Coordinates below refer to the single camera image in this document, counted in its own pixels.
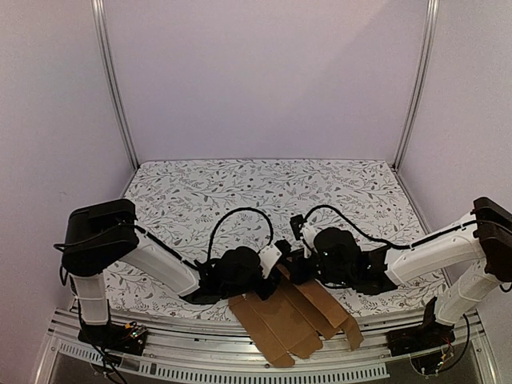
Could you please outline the brown cardboard box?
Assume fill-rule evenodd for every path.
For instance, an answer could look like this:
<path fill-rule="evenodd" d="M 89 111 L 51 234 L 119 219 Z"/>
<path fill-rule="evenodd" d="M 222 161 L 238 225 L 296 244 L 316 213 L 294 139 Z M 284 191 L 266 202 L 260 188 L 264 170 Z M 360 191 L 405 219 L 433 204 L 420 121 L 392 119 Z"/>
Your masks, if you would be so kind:
<path fill-rule="evenodd" d="M 267 362 L 278 368 L 308 359 L 343 332 L 350 350 L 363 341 L 355 318 L 317 281 L 291 282 L 290 272 L 278 266 L 281 281 L 265 301 L 254 293 L 230 298 L 228 307 Z"/>

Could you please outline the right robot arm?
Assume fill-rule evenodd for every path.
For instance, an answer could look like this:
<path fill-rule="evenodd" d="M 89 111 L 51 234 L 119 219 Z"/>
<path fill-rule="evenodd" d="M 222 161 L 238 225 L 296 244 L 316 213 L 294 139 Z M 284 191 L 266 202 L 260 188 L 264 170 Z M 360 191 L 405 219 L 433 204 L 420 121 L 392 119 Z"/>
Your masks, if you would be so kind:
<path fill-rule="evenodd" d="M 315 212 L 312 208 L 290 219 L 294 237 L 304 245 L 304 255 L 291 267 L 298 284 L 316 279 L 331 289 L 378 295 L 434 270 L 470 262 L 448 291 L 427 305 L 424 323 L 414 330 L 419 348 L 431 348 L 488 293 L 511 282 L 511 213 L 487 197 L 474 200 L 472 211 L 456 222 L 411 244 L 380 238 L 380 246 L 369 251 L 349 230 L 315 229 L 308 221 Z"/>

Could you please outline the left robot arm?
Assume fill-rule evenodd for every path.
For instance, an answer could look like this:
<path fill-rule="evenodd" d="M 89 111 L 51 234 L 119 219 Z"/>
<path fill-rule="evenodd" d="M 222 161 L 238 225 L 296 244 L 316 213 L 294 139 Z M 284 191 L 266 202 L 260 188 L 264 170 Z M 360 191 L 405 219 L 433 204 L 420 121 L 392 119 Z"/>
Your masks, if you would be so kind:
<path fill-rule="evenodd" d="M 65 241 L 53 247 L 74 284 L 87 332 L 102 347 L 119 339 L 118 328 L 110 323 L 103 276 L 116 262 L 157 279 L 186 303 L 208 306 L 250 292 L 267 299 L 277 288 L 272 273 L 283 257 L 268 242 L 260 250 L 238 246 L 219 258 L 208 255 L 203 262 L 191 262 L 139 225 L 135 205 L 124 198 L 73 211 Z"/>

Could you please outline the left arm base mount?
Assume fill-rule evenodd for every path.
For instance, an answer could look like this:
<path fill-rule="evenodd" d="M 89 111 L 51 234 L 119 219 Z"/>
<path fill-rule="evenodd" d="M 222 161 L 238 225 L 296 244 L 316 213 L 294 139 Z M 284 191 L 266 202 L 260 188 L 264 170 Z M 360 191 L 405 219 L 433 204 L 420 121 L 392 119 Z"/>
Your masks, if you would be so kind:
<path fill-rule="evenodd" d="M 88 325 L 81 318 L 79 323 L 79 341 L 91 344 L 99 350 L 142 356 L 148 336 L 148 328 L 145 325 L 139 325 L 137 322 L 118 325 L 113 324 L 111 320 L 103 325 Z"/>

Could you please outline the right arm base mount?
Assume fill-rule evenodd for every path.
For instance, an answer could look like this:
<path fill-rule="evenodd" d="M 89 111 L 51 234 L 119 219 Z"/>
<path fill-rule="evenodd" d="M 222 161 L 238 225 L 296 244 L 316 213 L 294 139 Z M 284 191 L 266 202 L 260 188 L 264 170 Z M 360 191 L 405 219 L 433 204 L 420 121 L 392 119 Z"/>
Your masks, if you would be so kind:
<path fill-rule="evenodd" d="M 420 325 L 386 333 L 387 347 L 393 357 L 444 346 L 455 341 L 454 326 L 436 322 L 436 301 L 436 298 L 432 298 L 426 304 Z"/>

